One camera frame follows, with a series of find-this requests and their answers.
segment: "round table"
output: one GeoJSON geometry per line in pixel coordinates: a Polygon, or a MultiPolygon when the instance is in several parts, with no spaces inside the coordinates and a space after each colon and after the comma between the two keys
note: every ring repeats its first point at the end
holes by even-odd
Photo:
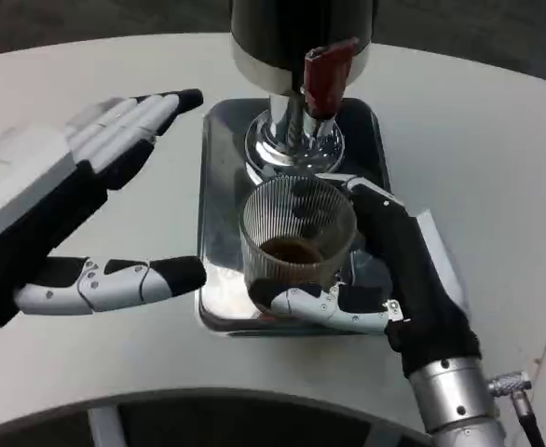
{"type": "MultiPolygon", "coordinates": [[[[201,88],[143,171],[56,252],[159,258],[197,250],[202,116],[263,97],[227,34],[148,35],[0,55],[0,132],[55,125],[89,103],[201,88]]],[[[546,347],[546,82],[479,63],[373,45],[347,95],[382,130],[396,196],[429,207],[452,251],[487,375],[536,375],[546,347]]],[[[192,295],[84,317],[19,315],[0,330],[0,425],[82,404],[243,389],[323,400],[422,429],[400,359],[382,336],[229,338],[192,295]]],[[[517,430],[502,405],[510,435],[517,430]]]]}

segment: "red lever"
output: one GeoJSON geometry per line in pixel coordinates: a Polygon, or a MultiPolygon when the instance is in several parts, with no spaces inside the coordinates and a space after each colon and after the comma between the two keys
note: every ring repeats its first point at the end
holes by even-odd
{"type": "Polygon", "coordinates": [[[358,39],[311,49],[305,57],[304,94],[308,113],[316,119],[331,119],[339,110],[346,90],[358,39]]]}

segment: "black cable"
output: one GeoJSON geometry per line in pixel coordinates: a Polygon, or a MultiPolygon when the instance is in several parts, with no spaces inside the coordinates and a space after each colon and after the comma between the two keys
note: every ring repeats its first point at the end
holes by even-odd
{"type": "Polygon", "coordinates": [[[546,447],[544,445],[544,440],[542,439],[540,429],[538,428],[538,422],[536,421],[535,414],[532,413],[525,416],[520,416],[519,423],[524,429],[527,440],[532,447],[546,447]]]}

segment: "black glove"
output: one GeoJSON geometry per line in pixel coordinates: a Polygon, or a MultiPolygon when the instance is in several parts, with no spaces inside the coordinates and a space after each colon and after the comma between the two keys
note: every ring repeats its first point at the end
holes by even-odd
{"type": "Polygon", "coordinates": [[[445,291],[416,218],[378,187],[355,184],[349,196],[366,249],[389,269],[393,297],[404,313],[385,333],[402,354],[405,376],[436,360],[480,358],[468,318],[445,291]]]}

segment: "ribbed glass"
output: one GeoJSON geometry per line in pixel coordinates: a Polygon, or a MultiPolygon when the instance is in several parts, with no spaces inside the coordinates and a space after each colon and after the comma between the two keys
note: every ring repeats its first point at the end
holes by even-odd
{"type": "Polygon", "coordinates": [[[258,278],[289,284],[313,282],[328,288],[356,234],[356,215],[339,190],[316,177],[279,176],[261,183],[239,215],[247,287],[258,278]],[[301,239],[316,249],[314,264],[282,261],[261,250],[274,238],[301,239]]]}

